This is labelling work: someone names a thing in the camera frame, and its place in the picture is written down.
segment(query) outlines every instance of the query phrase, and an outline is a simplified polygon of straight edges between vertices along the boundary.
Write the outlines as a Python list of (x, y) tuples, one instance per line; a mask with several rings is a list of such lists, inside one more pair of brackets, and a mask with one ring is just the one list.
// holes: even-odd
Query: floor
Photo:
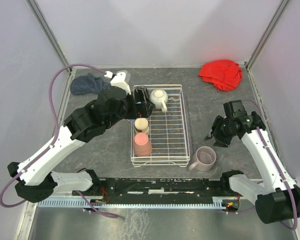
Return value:
[[(241, 200), (242, 210), (251, 203)], [(88, 214), (80, 208), (39, 207), (29, 240), (297, 240), (279, 222), (263, 224), (253, 209), (226, 215), (213, 209), (108, 209), (120, 217)]]
[[(122, 69), (111, 69), (116, 72)], [(230, 147), (214, 147), (213, 140), (204, 142), (217, 115), (224, 116), (223, 104), (232, 100), (254, 99), (251, 83), (245, 69), (240, 85), (233, 91), (218, 91), (211, 83), (198, 77), (199, 68), (132, 68), (129, 85), (181, 84), (185, 98), (185, 110), (190, 141), (190, 156), (201, 146), (212, 147), (217, 155), (216, 164), (207, 172), (189, 170), (179, 166), (141, 166), (133, 167), (130, 160), (131, 123), (122, 120), (108, 129), (103, 135), (95, 137), (83, 147), (71, 153), (54, 170), (73, 173), (81, 168), (94, 169), (99, 177), (121, 178), (210, 178), (218, 179), (223, 172), (241, 170), (248, 178), (260, 179), (260, 173), (250, 153), (238, 138)], [(76, 77), (100, 73), (90, 69), (78, 69)], [(70, 95), (65, 117), (76, 108), (83, 107), (97, 98), (95, 94)], [(244, 103), (248, 113), (255, 111), (252, 103)]]

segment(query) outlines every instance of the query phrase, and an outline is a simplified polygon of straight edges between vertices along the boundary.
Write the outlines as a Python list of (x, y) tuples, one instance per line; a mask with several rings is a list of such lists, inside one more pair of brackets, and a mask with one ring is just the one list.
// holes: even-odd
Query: dark blue cloth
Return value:
[(70, 85), (70, 92), (73, 95), (99, 94), (103, 89), (110, 86), (111, 84), (103, 81), (102, 77), (95, 77), (88, 73), (87, 76), (79, 76), (73, 79)]

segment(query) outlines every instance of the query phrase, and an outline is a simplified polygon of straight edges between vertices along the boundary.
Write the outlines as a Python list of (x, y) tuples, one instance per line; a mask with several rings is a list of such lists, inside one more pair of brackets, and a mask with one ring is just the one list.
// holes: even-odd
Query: mug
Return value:
[(148, 157), (151, 155), (152, 145), (147, 134), (139, 132), (134, 136), (133, 150), (138, 157)]
[(189, 166), (189, 169), (196, 168), (201, 172), (209, 171), (215, 164), (216, 159), (216, 152), (211, 147), (201, 146), (194, 153), (192, 158), (193, 163)]
[(148, 135), (150, 132), (148, 120), (144, 117), (137, 118), (134, 121), (134, 131), (136, 134), (137, 133), (145, 133)]
[(150, 101), (155, 105), (156, 109), (161, 109), (164, 113), (168, 111), (166, 105), (168, 102), (168, 94), (165, 90), (161, 88), (153, 90), (150, 94)]

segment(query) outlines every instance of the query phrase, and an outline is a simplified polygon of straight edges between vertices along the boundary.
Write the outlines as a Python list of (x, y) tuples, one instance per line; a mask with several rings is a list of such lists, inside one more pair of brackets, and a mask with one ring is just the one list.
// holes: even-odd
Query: cable connector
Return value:
[(113, 72), (106, 71), (104, 77), (107, 79), (112, 79), (113, 75), (114, 75)]

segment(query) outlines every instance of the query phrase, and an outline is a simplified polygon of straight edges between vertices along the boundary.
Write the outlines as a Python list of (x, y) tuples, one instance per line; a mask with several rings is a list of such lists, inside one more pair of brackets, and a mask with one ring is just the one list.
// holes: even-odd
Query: white wire rack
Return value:
[(190, 160), (189, 138), (182, 85), (144, 85), (149, 94), (163, 89), (168, 94), (167, 112), (154, 109), (149, 121), (149, 139), (152, 144), (150, 156), (139, 157), (134, 151), (135, 129), (131, 123), (131, 162), (133, 166), (180, 166), (186, 167)]

